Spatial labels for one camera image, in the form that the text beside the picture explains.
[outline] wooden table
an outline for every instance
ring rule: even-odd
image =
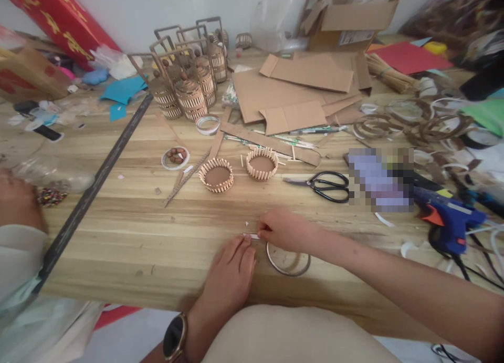
[[[249,49],[244,51],[241,59],[233,58],[233,53],[230,57],[233,65],[258,67],[265,54]],[[457,69],[453,72],[453,76],[462,81],[470,75]],[[220,99],[226,88],[227,83],[219,85],[219,102],[211,113],[222,114]],[[403,96],[373,81],[373,95],[364,101],[373,103],[398,97]],[[50,146],[45,143],[43,151],[75,157],[97,169],[131,117],[129,114],[126,119],[110,123],[106,106],[101,107],[102,114],[85,119],[84,129],[67,128],[62,142]],[[283,183],[284,176],[308,178],[313,175],[314,167],[302,162],[287,162],[286,166],[279,167],[270,181],[256,182],[240,164],[240,154],[246,155],[249,149],[235,141],[223,141],[218,155],[233,166],[235,183],[230,191],[212,194],[194,175],[170,205],[163,208],[163,199],[171,192],[177,172],[165,170],[160,159],[164,151],[176,143],[167,128],[158,123],[156,112],[159,109],[153,102],[42,293],[131,306],[188,310],[202,289],[211,260],[222,244],[239,233],[255,232],[259,216],[276,206],[288,206],[328,229],[393,254],[399,254],[401,245],[411,241],[420,248],[410,250],[408,258],[441,269],[446,267],[446,262],[424,243],[429,226],[415,214],[383,214],[396,225],[390,228],[371,213],[356,212],[347,204],[333,204],[306,188]],[[233,111],[230,120],[242,123],[238,111]],[[22,146],[26,152],[41,143],[38,136],[27,133],[17,136],[17,131],[13,132],[12,127],[6,127],[2,120],[0,122],[2,135],[4,130],[10,131],[9,144],[16,140],[12,146]],[[194,164],[208,150],[213,137],[199,134],[194,124],[185,118],[170,123],[189,148],[190,164]],[[254,128],[264,130],[264,125],[257,124]],[[322,137],[307,137],[306,140],[315,143]],[[361,147],[352,135],[335,134],[320,149],[323,157],[330,154],[332,158],[324,158],[318,170],[348,173],[342,155],[349,148]],[[162,194],[156,195],[155,188],[160,188]],[[72,195],[60,206],[46,210],[50,238],[54,238],[78,197]],[[278,274],[268,263],[263,242],[254,241],[253,244],[257,248],[258,264],[250,304],[317,306],[350,317],[375,335],[439,341],[431,331],[346,270],[313,259],[303,277],[288,278]],[[282,259],[284,253],[277,252],[277,257],[279,254]],[[486,265],[483,256],[472,250],[464,260],[471,266],[474,263]],[[478,278],[474,281],[486,286]]]

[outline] red box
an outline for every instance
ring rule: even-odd
[[[77,0],[10,0],[85,70],[100,45],[121,51]]]

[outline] black scissors handle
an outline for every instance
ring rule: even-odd
[[[330,182],[325,179],[318,179],[322,175],[326,175],[326,174],[335,175],[336,177],[341,178],[343,180],[344,184]],[[323,198],[326,198],[327,200],[332,201],[333,203],[348,203],[348,200],[350,198],[350,192],[348,190],[349,182],[348,182],[348,178],[345,177],[343,174],[340,174],[335,171],[322,171],[322,172],[316,174],[313,178],[311,178],[309,182],[310,182],[310,187],[317,194],[322,196]],[[318,186],[316,186],[316,183],[323,183],[323,184],[327,184],[329,186],[328,187],[318,187]],[[324,193],[324,191],[337,191],[337,190],[346,191],[346,193],[347,193],[346,198],[345,199],[333,199]]]

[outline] blue glue gun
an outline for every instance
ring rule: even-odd
[[[487,215],[473,207],[420,187],[414,188],[414,200],[429,209],[430,215],[422,220],[441,226],[436,248],[449,254],[460,255],[466,251],[466,230],[482,224]]]

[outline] green paper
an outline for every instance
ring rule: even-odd
[[[463,113],[470,115],[482,126],[502,137],[504,126],[504,99],[490,99],[463,107]]]

